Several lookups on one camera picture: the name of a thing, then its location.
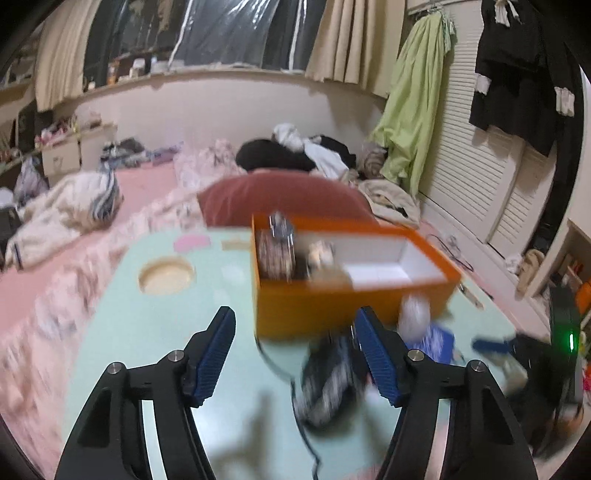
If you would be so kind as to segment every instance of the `beige curtain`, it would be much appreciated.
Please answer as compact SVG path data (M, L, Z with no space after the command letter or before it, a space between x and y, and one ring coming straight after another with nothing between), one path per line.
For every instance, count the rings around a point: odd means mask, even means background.
M39 111L82 94L86 43L100 2L66 0L47 19L35 65Z
M328 0L306 76L388 96L404 8L405 0Z

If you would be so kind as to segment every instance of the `louvered closet door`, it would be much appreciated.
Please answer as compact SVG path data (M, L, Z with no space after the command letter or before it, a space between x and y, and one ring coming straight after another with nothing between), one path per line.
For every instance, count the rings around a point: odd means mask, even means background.
M525 148L515 185L489 241L503 257L520 254L527 247L550 193L555 167L556 144L548 157L529 145Z
M487 242L510 196L525 142L496 128L483 132L468 122L483 28L480 2L459 2L445 10L456 24L457 43L446 58L438 118L419 189Z

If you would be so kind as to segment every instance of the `green cloth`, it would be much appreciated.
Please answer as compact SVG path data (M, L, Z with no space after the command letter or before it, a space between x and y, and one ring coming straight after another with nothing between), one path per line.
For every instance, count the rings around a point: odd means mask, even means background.
M392 91L370 138L388 149L380 173L412 196L427 158L437 105L443 57L452 47L453 21L436 12L420 19L410 32L392 72Z

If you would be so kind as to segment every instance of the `hanger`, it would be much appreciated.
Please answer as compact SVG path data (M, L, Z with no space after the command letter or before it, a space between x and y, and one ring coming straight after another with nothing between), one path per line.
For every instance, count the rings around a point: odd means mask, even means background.
M435 0L429 0L427 8L415 13L412 17L414 17L414 21L417 21L422 17L441 11L442 7L441 3L436 2Z

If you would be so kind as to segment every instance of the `box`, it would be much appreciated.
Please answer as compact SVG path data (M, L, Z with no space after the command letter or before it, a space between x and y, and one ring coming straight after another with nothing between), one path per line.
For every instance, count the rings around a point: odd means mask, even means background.
M64 175L80 170L80 148L75 136L41 150L43 172L46 177Z
M96 171L100 166L100 154L107 142L114 142L117 126L104 124L80 132L80 156L82 170Z
M461 273L423 237L405 227L348 220L289 218L295 249L326 239L335 245L335 260L350 274L349 287L311 286L306 280L267 280L259 275L257 231L269 228L268 216L252 220L256 334L267 339L324 335L351 325L363 306L371 306L384 323L396 324L402 298L429 299L431 317L443 312Z

